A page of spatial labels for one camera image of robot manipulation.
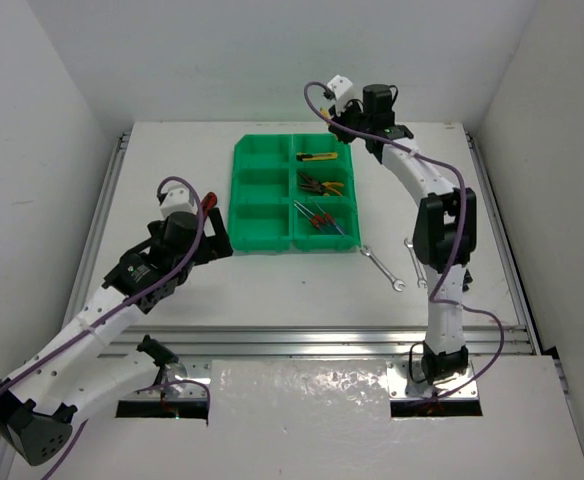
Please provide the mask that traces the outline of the yellow needle-nose pliers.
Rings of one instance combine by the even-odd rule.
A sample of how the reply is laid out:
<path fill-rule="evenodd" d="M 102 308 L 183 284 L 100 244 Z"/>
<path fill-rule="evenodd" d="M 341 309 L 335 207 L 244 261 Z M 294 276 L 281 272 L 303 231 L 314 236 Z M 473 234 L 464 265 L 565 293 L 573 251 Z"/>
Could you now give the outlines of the yellow needle-nose pliers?
<path fill-rule="evenodd" d="M 345 185 L 341 182 L 319 181 L 314 177 L 299 172 L 299 188 L 303 191 L 310 192 L 319 196 L 342 196 Z"/>

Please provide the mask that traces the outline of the red blue clear screwdriver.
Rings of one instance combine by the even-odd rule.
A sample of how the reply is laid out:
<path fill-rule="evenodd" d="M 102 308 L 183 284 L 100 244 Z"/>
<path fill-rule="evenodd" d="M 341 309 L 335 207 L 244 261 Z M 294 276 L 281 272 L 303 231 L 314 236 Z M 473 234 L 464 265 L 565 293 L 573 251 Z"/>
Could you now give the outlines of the red blue clear screwdriver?
<path fill-rule="evenodd" d="M 334 219 L 334 217 L 323 209 L 321 205 L 319 205 L 314 199 L 312 199 L 314 205 L 318 208 L 318 210 L 322 213 L 324 219 L 342 236 L 346 235 L 345 230 L 340 226 L 340 224 Z"/>

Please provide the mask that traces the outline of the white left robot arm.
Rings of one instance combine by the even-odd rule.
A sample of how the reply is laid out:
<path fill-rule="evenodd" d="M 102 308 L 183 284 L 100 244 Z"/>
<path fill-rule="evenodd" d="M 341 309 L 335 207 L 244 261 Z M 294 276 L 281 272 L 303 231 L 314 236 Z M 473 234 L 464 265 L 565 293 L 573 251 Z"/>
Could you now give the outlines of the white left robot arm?
<path fill-rule="evenodd" d="M 38 354 L 0 378 L 0 435 L 31 466 L 50 461 L 77 427 L 135 391 L 188 383 L 178 356 L 144 336 L 109 366 L 97 359 L 124 330 L 185 283 L 191 270 L 233 249 L 218 208 L 175 211 L 149 224 L 83 309 Z"/>

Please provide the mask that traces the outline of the chrome open-end wrench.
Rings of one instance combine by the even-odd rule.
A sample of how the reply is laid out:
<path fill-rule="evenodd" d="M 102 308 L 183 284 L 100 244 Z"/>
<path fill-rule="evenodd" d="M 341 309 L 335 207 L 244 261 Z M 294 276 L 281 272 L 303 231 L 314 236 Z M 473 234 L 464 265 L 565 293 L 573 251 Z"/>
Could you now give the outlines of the chrome open-end wrench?
<path fill-rule="evenodd" d="M 416 256 L 416 252 L 414 250 L 414 246 L 413 246 L 412 241 L 408 238 L 405 238 L 403 243 L 404 243 L 404 246 L 406 247 L 406 249 L 408 250 L 411 262 L 413 264 L 413 268 L 415 270 L 415 274 L 417 277 L 417 280 L 416 280 L 417 287 L 427 289 L 428 284 L 427 284 L 426 275 L 425 275 L 422 264 L 420 263 L 420 261 L 418 260 L 418 258 Z"/>
<path fill-rule="evenodd" d="M 406 287 L 403 280 L 396 277 L 386 265 L 378 258 L 374 253 L 372 248 L 368 245 L 362 245 L 359 249 L 360 253 L 372 262 L 372 264 L 383 274 L 383 276 L 389 281 L 392 289 L 396 292 L 402 292 Z"/>

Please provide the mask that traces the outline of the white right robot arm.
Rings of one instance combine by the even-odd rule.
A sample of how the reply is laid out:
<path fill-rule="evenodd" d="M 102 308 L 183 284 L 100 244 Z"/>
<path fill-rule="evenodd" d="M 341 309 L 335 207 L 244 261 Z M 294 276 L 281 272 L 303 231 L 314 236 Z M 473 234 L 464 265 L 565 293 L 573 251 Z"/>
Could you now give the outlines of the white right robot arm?
<path fill-rule="evenodd" d="M 398 178 L 418 207 L 412 245 L 428 291 L 424 380 L 432 385 L 465 372 L 463 281 L 477 244 L 476 194 L 456 167 L 420 152 L 414 134 L 395 123 L 391 99 L 339 100 L 328 118 L 339 141 L 363 139 L 368 153 Z"/>

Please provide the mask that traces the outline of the yellow utility knife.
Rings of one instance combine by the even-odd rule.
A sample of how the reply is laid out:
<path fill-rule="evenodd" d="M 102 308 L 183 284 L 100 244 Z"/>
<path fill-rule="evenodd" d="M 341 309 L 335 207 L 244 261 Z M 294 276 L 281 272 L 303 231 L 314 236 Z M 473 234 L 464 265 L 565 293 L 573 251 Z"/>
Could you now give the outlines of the yellow utility knife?
<path fill-rule="evenodd" d="M 296 155 L 296 160 L 301 161 L 301 162 L 330 161 L 330 160 L 336 160 L 337 158 L 338 158 L 337 152 L 323 152 L 323 153 L 299 152 Z"/>

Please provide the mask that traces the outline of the red black utility knife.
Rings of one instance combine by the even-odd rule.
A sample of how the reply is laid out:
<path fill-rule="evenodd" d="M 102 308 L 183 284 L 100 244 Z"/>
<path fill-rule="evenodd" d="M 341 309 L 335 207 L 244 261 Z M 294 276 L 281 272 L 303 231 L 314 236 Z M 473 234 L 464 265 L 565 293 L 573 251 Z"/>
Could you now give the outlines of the red black utility knife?
<path fill-rule="evenodd" d="M 201 200 L 201 207 L 205 215 L 217 206 L 218 198 L 216 194 L 212 191 L 208 192 L 205 197 Z"/>

